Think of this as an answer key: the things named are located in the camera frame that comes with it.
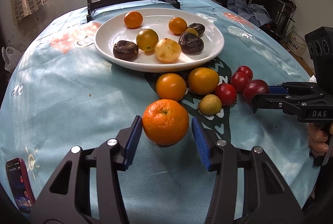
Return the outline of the person's right hand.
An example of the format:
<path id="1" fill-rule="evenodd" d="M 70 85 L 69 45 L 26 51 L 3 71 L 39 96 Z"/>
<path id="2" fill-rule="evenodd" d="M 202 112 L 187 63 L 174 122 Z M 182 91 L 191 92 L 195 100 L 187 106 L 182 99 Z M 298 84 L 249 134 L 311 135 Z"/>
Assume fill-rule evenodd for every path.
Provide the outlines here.
<path id="1" fill-rule="evenodd" d="M 332 135 L 332 124 L 330 125 L 329 132 L 323 131 L 315 123 L 307 124 L 308 130 L 308 146 L 313 156 L 323 156 L 329 150 L 326 144 L 328 137 Z"/>

